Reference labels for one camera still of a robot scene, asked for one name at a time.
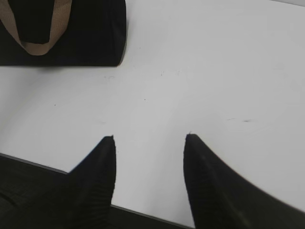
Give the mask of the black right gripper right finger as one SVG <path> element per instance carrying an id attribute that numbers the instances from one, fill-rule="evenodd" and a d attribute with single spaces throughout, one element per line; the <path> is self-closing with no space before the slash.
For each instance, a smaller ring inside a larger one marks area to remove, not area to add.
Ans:
<path id="1" fill-rule="evenodd" d="M 188 134 L 183 174 L 197 229 L 303 229 L 305 214 L 272 197 Z"/>

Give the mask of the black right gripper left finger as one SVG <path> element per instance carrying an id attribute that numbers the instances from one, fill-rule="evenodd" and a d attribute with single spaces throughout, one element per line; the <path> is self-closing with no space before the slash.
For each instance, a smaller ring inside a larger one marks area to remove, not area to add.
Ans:
<path id="1" fill-rule="evenodd" d="M 54 228 L 107 228 L 115 180 L 115 142 L 106 136 L 52 191 Z"/>

